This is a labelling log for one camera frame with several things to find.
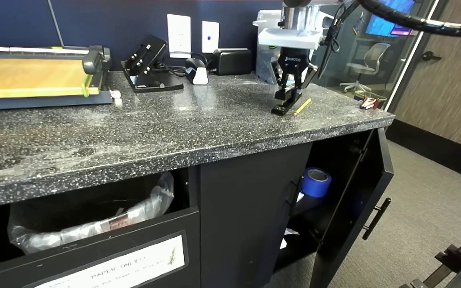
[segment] wall outlet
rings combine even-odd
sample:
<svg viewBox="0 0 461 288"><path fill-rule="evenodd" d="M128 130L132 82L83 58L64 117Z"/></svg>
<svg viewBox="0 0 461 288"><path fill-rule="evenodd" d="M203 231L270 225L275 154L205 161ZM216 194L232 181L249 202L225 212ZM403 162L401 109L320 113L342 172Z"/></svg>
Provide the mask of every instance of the wall outlet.
<svg viewBox="0 0 461 288"><path fill-rule="evenodd" d="M166 15L169 58L190 58L192 53L192 18Z"/></svg>
<svg viewBox="0 0 461 288"><path fill-rule="evenodd" d="M219 49L219 23L201 21L201 53Z"/></svg>

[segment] white label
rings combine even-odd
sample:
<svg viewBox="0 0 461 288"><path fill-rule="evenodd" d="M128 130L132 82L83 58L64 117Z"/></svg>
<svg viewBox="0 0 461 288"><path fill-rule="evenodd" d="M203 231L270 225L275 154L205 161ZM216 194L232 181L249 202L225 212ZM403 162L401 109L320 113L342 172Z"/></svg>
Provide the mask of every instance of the white label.
<svg viewBox="0 0 461 288"><path fill-rule="evenodd" d="M182 236L113 258L36 288L131 288L185 266Z"/></svg>
<svg viewBox="0 0 461 288"><path fill-rule="evenodd" d="M166 15L169 58L190 58L192 20L181 15Z"/></svg>
<svg viewBox="0 0 461 288"><path fill-rule="evenodd" d="M201 53L214 53L219 44L219 23L201 21Z"/></svg>

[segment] robotic arm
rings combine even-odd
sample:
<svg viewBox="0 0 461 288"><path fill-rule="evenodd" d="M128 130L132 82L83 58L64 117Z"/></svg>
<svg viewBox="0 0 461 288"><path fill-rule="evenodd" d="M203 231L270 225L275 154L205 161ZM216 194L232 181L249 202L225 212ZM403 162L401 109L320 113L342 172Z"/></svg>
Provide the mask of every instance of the robotic arm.
<svg viewBox="0 0 461 288"><path fill-rule="evenodd" d="M320 13L321 5L345 5L347 9L339 20L331 20L328 15ZM320 44L331 45L328 37L333 37L333 26L344 21L358 5L373 15L414 31L461 37L461 25L457 23L414 18L398 13L379 0L283 0L278 26L264 29L259 34L261 45L280 49L278 60L272 63L278 84L275 93L278 106L272 109L272 114L285 116L301 98L302 90L320 76L320 71L310 65L313 50ZM325 21L333 23L326 36L323 29Z"/></svg>

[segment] flexible hose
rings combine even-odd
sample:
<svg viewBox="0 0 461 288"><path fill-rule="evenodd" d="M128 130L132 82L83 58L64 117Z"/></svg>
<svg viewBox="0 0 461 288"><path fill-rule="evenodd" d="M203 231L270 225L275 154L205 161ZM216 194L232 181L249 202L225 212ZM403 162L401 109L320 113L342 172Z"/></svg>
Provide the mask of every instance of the flexible hose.
<svg viewBox="0 0 461 288"><path fill-rule="evenodd" d="M414 31L424 31L424 33L437 34L437 36L461 37L459 23L443 23L443 21L433 21L433 20L424 20L424 18L403 15L379 4L377 0L355 0L355 2L358 2L369 13L379 18L384 18L390 23L395 23L398 26L414 29Z"/></svg>

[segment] glass panel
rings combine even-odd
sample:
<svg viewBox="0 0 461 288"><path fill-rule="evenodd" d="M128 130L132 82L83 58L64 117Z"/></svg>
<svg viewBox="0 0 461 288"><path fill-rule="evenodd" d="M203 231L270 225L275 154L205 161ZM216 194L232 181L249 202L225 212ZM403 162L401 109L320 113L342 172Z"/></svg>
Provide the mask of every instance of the glass panel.
<svg viewBox="0 0 461 288"><path fill-rule="evenodd" d="M425 17L435 0L381 0L398 12ZM328 15L341 13L337 7L323 7ZM358 7L344 23L333 45L321 77L315 82L349 97L377 97L384 103L403 71L416 44L416 31L395 26ZM326 47L320 47L312 63L320 66Z"/></svg>

